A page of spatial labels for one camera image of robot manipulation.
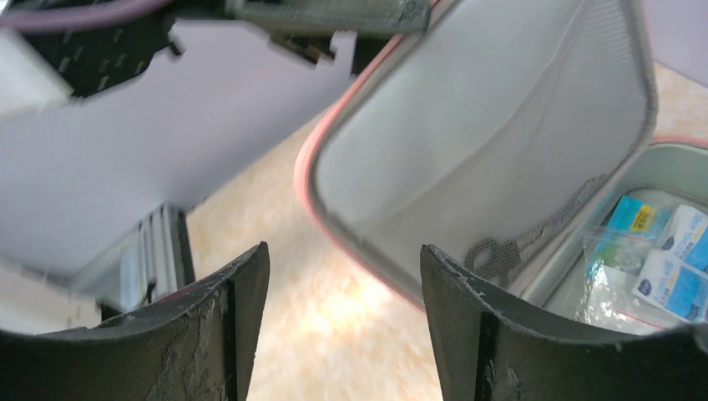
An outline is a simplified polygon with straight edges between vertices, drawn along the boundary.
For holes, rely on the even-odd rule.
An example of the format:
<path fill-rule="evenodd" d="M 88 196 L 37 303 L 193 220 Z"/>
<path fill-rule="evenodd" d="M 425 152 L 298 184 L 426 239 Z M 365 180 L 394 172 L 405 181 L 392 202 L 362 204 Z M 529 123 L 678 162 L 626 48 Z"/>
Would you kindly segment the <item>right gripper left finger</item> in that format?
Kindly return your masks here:
<path fill-rule="evenodd" d="M 148 306 L 41 335 L 1 334 L 4 400 L 244 400 L 270 278 L 269 248 Z"/>

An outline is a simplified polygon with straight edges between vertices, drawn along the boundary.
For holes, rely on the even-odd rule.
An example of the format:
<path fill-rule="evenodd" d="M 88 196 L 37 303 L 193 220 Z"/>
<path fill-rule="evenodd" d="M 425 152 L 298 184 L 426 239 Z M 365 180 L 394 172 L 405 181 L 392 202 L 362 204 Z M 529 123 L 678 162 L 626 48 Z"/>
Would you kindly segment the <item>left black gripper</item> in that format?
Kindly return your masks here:
<path fill-rule="evenodd" d="M 360 74 L 398 34 L 424 33 L 428 1 L 11 1 L 1 25 L 19 33 L 71 88 L 87 98 L 142 75 L 157 53 L 180 58 L 178 20 L 240 21 L 298 58 L 332 61 L 339 32 L 357 36 L 350 72 Z"/>

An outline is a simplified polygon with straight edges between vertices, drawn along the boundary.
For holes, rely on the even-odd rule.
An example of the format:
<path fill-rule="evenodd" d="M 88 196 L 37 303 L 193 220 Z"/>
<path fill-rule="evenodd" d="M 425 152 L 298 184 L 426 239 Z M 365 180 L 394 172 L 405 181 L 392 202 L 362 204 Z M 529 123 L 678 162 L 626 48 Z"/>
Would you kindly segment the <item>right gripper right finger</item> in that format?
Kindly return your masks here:
<path fill-rule="evenodd" d="M 422 294 L 446 400 L 704 400 L 707 326 L 645 336 L 536 307 L 420 252 Z"/>

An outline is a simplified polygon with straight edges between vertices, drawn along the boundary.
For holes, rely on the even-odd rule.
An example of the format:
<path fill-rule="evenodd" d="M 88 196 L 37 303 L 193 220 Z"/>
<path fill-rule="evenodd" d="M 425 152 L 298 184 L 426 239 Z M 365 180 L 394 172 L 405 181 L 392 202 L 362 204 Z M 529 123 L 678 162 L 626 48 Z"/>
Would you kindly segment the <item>white gauze packet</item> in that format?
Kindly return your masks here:
<path fill-rule="evenodd" d="M 678 319 L 633 294 L 635 281 L 635 276 L 612 267 L 598 268 L 586 278 L 576 319 L 634 335 L 647 335 L 678 325 Z"/>

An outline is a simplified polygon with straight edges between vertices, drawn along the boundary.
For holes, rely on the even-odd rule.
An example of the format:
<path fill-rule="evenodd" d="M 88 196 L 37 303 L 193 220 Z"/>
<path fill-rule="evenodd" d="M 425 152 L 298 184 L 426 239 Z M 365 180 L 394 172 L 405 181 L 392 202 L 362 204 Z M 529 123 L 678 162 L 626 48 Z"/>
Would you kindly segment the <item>teal topped swab packet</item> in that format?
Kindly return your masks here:
<path fill-rule="evenodd" d="M 603 225 L 584 233 L 585 276 L 595 277 L 603 268 L 637 276 L 671 214 L 669 209 L 622 196 Z"/>

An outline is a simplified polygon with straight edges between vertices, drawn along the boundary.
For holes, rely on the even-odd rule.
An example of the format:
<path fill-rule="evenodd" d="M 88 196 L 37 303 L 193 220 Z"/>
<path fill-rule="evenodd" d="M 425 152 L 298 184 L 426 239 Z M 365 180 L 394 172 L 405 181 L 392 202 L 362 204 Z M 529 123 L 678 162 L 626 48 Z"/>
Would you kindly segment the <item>blue bandage strip packet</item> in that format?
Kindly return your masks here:
<path fill-rule="evenodd" d="M 677 206 L 632 289 L 685 322 L 707 321 L 707 215 Z"/>

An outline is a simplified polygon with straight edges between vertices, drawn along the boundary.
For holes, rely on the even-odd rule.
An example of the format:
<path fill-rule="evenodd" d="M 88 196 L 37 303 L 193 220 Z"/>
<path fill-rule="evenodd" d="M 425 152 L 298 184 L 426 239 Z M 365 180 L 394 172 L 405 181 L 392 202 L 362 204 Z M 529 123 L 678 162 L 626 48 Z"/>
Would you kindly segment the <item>pink medicine kit case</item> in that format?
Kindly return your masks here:
<path fill-rule="evenodd" d="M 439 1 L 314 128 L 296 191 L 415 303 L 434 245 L 576 319 L 584 233 L 622 196 L 707 208 L 707 143 L 657 135 L 658 110 L 640 1 Z"/>

